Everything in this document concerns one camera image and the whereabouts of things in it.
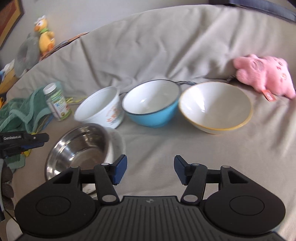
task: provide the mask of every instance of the plastic bottle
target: plastic bottle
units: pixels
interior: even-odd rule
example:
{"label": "plastic bottle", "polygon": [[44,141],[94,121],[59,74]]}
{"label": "plastic bottle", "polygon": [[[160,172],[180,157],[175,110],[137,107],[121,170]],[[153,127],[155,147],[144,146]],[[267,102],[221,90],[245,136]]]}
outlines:
{"label": "plastic bottle", "polygon": [[71,109],[68,107],[62,90],[57,87],[55,83],[47,85],[43,89],[45,94],[46,103],[57,120],[61,121],[68,117]]}

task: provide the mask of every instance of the red tag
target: red tag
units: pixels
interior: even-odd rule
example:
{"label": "red tag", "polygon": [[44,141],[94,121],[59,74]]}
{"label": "red tag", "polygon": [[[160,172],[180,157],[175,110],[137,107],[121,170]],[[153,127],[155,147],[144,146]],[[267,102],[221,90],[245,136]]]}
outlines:
{"label": "red tag", "polygon": [[264,94],[265,98],[272,102],[272,101],[276,101],[276,98],[274,97],[274,95],[269,91],[269,90],[263,90],[262,93]]}

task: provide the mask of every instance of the yellow toy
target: yellow toy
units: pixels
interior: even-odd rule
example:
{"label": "yellow toy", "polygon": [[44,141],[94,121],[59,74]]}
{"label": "yellow toy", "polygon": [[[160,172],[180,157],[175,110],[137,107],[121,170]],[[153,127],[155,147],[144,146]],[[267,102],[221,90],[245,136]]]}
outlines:
{"label": "yellow toy", "polygon": [[37,22],[35,22],[34,28],[34,31],[40,32],[39,49],[42,55],[45,55],[52,50],[55,44],[54,32],[48,30],[47,24],[45,16],[42,16],[37,19]]}

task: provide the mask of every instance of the pink pig plush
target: pink pig plush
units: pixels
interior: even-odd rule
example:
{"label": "pink pig plush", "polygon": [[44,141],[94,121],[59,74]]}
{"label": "pink pig plush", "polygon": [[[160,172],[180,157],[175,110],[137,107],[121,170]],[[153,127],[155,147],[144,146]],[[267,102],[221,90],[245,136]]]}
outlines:
{"label": "pink pig plush", "polygon": [[290,99],[296,96],[288,65],[282,58],[266,56],[258,58],[255,54],[233,60],[237,79],[252,86],[257,92],[270,90],[275,95]]}

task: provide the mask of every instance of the black rim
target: black rim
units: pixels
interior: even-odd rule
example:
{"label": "black rim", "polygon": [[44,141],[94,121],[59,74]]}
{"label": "black rim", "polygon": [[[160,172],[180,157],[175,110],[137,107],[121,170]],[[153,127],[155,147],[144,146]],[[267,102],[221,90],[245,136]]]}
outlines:
{"label": "black rim", "polygon": [[176,100],[179,99],[179,97],[180,97],[180,95],[181,95],[181,89],[180,89],[180,86],[177,85],[177,84],[176,84],[174,81],[172,81],[172,80],[166,80],[166,81],[173,82],[173,83],[178,87],[178,89],[179,89],[179,94],[178,94],[177,98],[174,99],[174,101],[173,101],[172,103],[170,103],[170,104],[167,105],[166,107],[163,107],[163,108],[160,109],[160,110],[157,110],[157,111],[154,111],[154,112],[150,112],[150,113],[145,113],[145,114],[135,114],[135,113],[128,112],[128,111],[123,107],[123,101],[124,101],[124,99],[127,97],[127,95],[128,95],[128,94],[129,94],[134,88],[137,88],[138,86],[143,85],[143,84],[146,84],[146,83],[151,82],[151,81],[157,81],[157,80],[149,80],[149,81],[147,81],[147,82],[141,83],[141,84],[139,84],[139,85],[133,87],[129,92],[126,93],[126,95],[124,96],[124,98],[122,99],[122,102],[121,102],[122,109],[123,109],[126,113],[131,114],[131,115],[151,115],[151,114],[154,114],[154,113],[156,113],[156,112],[162,111],[162,110],[164,110],[164,109],[166,109],[166,108],[172,106],[172,105],[176,102]]}

